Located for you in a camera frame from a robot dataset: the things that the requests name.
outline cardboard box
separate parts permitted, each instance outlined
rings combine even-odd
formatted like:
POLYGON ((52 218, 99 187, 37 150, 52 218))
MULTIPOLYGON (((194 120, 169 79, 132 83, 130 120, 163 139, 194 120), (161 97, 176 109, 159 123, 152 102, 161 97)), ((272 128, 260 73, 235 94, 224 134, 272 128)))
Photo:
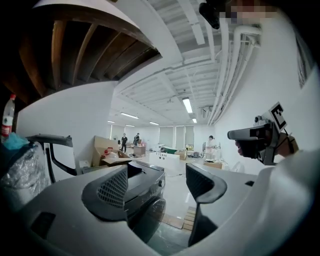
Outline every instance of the cardboard box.
POLYGON ((222 163, 221 162, 204 162, 205 166, 210 166, 218 169, 222 169, 222 163))
POLYGON ((180 156, 180 160, 186 160, 187 158, 187 152, 185 150, 182 151, 176 151, 174 152, 175 155, 179 155, 180 156))
POLYGON ((94 149, 91 162, 92 167, 126 165, 132 160, 139 160, 139 158, 130 158, 127 154, 120 151, 116 141, 94 136, 94 149), (107 148, 112 148, 111 151, 118 154, 119 158, 104 158, 103 155, 107 148))

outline white wall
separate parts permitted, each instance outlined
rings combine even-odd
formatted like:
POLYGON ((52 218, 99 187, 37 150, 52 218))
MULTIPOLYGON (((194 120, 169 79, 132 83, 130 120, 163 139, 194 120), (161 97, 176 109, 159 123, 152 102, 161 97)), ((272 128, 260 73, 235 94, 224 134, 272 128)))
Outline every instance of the white wall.
POLYGON ((111 124, 108 124, 108 125, 106 126, 106 135, 105 135, 105 137, 106 137, 107 139, 111 139, 111 127, 112 127, 111 124))
POLYGON ((18 114, 17 134, 72 137, 76 166, 91 162, 94 136, 106 137, 114 82, 85 84, 44 97, 18 114))
POLYGON ((112 14, 138 27, 127 15, 125 15, 122 11, 120 11, 117 7, 115 7, 112 3, 108 2, 107 0, 40 0, 35 4, 33 8, 53 4, 67 4, 90 7, 93 9, 103 11, 105 13, 112 14))
POLYGON ((159 127, 158 126, 148 126, 139 127, 138 133, 140 133, 140 138, 143 143, 146 143, 146 150, 149 150, 152 145, 158 144, 159 140, 159 127))
MULTIPOLYGON (((265 19, 261 27, 261 48, 254 49, 233 101, 214 125, 224 160, 231 168, 240 161, 249 174, 258 174, 264 165, 255 159, 240 156, 235 142, 227 138, 227 132, 252 127, 255 116, 264 114, 278 101, 285 115, 301 91, 292 26, 277 14, 275 18, 265 19)), ((289 133, 292 125, 288 123, 289 133)))

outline wooden ceiling slat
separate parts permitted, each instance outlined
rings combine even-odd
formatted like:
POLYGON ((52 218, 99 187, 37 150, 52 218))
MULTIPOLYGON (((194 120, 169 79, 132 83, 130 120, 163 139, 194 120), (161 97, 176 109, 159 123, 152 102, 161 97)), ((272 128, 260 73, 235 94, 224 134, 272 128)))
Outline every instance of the wooden ceiling slat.
POLYGON ((134 61, 142 53, 148 50, 148 46, 140 41, 136 41, 129 48, 127 48, 107 69, 106 77, 113 79, 128 63, 134 61))
POLYGON ((48 4, 32 9, 34 22, 39 20, 78 21, 98 24, 127 34, 149 47, 154 47, 149 39, 135 25, 110 13, 73 4, 48 4))
POLYGON ((30 91, 28 91, 26 87, 24 87, 20 83, 20 81, 12 71, 5 70, 1 75, 1 82, 25 104, 28 105, 32 102, 30 91))
POLYGON ((64 31, 61 50, 61 80, 72 85, 79 51, 86 37, 89 23, 68 21, 64 31))
POLYGON ((159 54, 156 50, 149 48, 146 51, 144 51, 143 53, 141 53, 140 55, 138 55, 136 58, 134 58, 133 60, 131 60, 130 62, 128 62, 126 64, 126 66, 124 66, 117 74, 116 77, 118 79, 122 78, 123 76, 125 76, 126 74, 128 74, 130 71, 132 71, 133 69, 135 69, 136 67, 138 67, 140 64, 146 62, 147 60, 153 58, 154 56, 156 56, 157 54, 159 54))
POLYGON ((89 80, 100 58, 119 34, 119 32, 103 26, 96 28, 84 52, 78 71, 79 79, 86 82, 89 80))
POLYGON ((92 72, 92 77, 101 80, 110 65, 134 42, 136 40, 133 37, 121 33, 103 53, 92 72))
POLYGON ((56 90, 61 86, 60 61, 61 49, 67 22, 56 20, 53 25, 51 41, 51 64, 54 87, 56 90))
POLYGON ((80 63, 81 60, 84 56, 85 50, 88 46, 88 43, 92 37, 92 35, 94 34, 95 30, 97 28, 96 24, 91 24, 91 26, 89 27, 88 31, 86 32, 86 35, 82 41, 81 47, 79 49, 78 55, 76 57, 76 61, 75 61, 75 65, 74 65, 74 70, 73 70, 73 75, 72 75, 72 82, 71 84, 74 85, 75 84, 75 80, 78 76, 78 71, 79 71, 79 67, 80 67, 80 63))
POLYGON ((24 34, 19 46, 19 55, 24 66, 26 73, 28 74, 34 88, 41 97, 46 92, 45 84, 40 76, 38 64, 36 61, 33 44, 28 34, 24 34))

